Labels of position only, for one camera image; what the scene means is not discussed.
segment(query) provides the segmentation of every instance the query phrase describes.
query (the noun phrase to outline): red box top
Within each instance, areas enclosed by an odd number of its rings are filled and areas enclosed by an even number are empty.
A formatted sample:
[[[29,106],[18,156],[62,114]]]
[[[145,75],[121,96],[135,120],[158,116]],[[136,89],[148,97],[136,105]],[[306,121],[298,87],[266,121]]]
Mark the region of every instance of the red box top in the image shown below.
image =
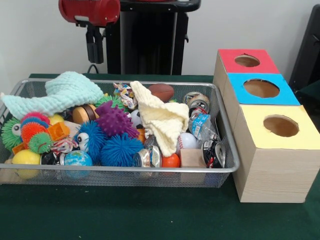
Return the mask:
[[[218,52],[229,74],[279,74],[264,49],[219,49]]]

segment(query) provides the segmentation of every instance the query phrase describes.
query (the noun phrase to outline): black cable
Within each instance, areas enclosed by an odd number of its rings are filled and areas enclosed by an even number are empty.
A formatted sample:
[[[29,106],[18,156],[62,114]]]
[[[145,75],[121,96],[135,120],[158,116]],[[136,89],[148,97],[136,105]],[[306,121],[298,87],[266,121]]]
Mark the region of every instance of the black cable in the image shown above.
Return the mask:
[[[94,64],[91,64],[91,65],[90,65],[90,67],[89,67],[89,69],[88,69],[88,71],[87,71],[86,73],[89,74],[90,71],[91,71],[91,69],[92,69],[92,67],[94,67],[95,72],[96,72],[97,74],[99,74],[99,70],[98,70],[97,66],[94,65]]]

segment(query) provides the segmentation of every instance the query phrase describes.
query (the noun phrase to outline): soccer ball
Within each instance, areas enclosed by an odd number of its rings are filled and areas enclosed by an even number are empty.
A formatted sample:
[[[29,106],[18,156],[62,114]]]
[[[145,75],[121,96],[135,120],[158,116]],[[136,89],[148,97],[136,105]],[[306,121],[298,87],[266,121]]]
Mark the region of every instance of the soccer ball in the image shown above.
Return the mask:
[[[144,126],[142,125],[142,121],[141,121],[141,118],[140,118],[140,112],[139,110],[134,110],[132,113],[131,113],[131,122],[132,122],[132,126],[135,128],[135,129],[143,129]]]

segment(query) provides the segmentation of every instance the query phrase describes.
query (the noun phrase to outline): yellow box top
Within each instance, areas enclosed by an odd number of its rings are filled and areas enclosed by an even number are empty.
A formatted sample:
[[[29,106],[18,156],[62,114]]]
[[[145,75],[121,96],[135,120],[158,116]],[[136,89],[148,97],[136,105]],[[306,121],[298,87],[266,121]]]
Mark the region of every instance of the yellow box top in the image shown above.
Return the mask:
[[[257,148],[320,150],[320,134],[303,106],[240,107]]]

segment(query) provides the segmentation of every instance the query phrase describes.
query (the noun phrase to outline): metal basket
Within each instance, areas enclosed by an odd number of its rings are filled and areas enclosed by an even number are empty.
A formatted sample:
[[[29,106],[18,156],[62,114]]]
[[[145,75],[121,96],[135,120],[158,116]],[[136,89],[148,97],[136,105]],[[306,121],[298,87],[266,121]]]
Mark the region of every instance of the metal basket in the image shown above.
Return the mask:
[[[27,79],[19,82],[11,95],[24,98],[46,96],[45,83],[50,79]],[[113,81],[93,80],[104,93],[114,91]],[[148,87],[160,82],[141,82]],[[219,188],[230,173],[239,167],[239,156],[219,90],[209,83],[161,82],[174,88],[178,102],[189,92],[201,92],[210,99],[210,115],[226,149],[225,168],[142,168],[108,166],[63,166],[6,164],[12,154],[0,140],[0,184],[82,185],[82,186],[150,186]],[[0,108],[0,126],[12,116],[4,105]],[[27,178],[21,179],[17,171]]]

